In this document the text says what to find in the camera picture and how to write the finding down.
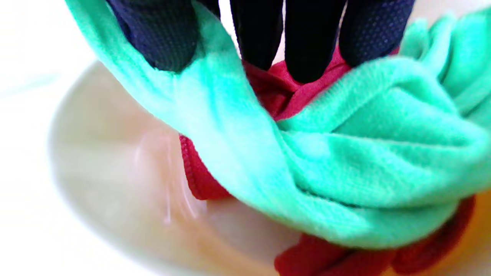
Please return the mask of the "person's right hand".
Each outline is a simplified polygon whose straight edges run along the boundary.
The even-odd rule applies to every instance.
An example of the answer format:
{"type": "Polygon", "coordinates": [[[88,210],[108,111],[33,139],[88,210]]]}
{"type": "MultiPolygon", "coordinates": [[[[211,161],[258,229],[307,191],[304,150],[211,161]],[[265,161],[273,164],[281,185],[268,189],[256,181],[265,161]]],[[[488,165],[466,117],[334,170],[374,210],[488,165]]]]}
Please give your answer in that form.
{"type": "MultiPolygon", "coordinates": [[[[391,54],[403,38],[414,0],[231,0],[242,58],[268,70],[285,35],[293,79],[318,80],[335,47],[352,67],[391,54]]],[[[199,24],[190,0],[109,0],[126,39],[162,71],[180,73],[194,58],[199,24]]]]}

